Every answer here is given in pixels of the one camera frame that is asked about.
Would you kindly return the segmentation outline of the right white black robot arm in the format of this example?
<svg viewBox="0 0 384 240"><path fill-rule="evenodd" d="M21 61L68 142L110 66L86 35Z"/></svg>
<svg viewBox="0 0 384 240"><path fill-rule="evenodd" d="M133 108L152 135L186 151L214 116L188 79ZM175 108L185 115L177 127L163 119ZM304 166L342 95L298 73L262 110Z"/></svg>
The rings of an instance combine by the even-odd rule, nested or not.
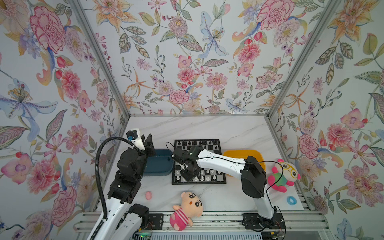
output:
<svg viewBox="0 0 384 240"><path fill-rule="evenodd" d="M276 208L267 197L267 175L256 158L235 159L193 146L188 151L176 148L172 159L184 167L181 176L192 181L202 169L212 169L241 180L243 193L254 199L261 219L271 221Z"/></svg>

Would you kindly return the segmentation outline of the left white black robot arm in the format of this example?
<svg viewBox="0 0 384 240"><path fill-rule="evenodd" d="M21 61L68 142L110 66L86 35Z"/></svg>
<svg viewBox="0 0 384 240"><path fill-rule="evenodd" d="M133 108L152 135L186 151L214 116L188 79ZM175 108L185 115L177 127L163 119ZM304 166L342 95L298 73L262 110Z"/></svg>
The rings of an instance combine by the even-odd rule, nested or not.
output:
<svg viewBox="0 0 384 240"><path fill-rule="evenodd" d="M132 129L126 135L126 138L107 138L96 153L95 176L103 212L89 236L90 240L131 240L134 234L149 225L149 208L134 204L133 200L141 188L148 157L156 154L152 135L145 137L139 129ZM105 195L100 177L100 157L104 146L113 140L125 142L130 148L121 154L115 179Z"/></svg>

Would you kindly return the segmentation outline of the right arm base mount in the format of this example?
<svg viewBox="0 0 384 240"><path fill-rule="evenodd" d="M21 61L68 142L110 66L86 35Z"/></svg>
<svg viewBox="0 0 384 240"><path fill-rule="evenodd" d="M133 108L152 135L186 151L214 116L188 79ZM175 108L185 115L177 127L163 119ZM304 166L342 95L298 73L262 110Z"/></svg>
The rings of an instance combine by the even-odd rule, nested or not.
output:
<svg viewBox="0 0 384 240"><path fill-rule="evenodd" d="M286 224L283 215L275 213L272 219L261 217L257 213L242 214L242 225L247 230L264 231L264 230L285 230Z"/></svg>

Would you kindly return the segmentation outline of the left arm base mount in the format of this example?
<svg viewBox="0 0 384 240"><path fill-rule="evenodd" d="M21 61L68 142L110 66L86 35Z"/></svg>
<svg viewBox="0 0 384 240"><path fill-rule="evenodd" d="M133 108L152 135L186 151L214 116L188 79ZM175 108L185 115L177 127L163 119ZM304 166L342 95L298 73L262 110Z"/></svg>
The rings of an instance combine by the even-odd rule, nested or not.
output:
<svg viewBox="0 0 384 240"><path fill-rule="evenodd" d="M137 228L138 231L142 230L162 230L164 223L164 214L148 214L140 216L140 226Z"/></svg>

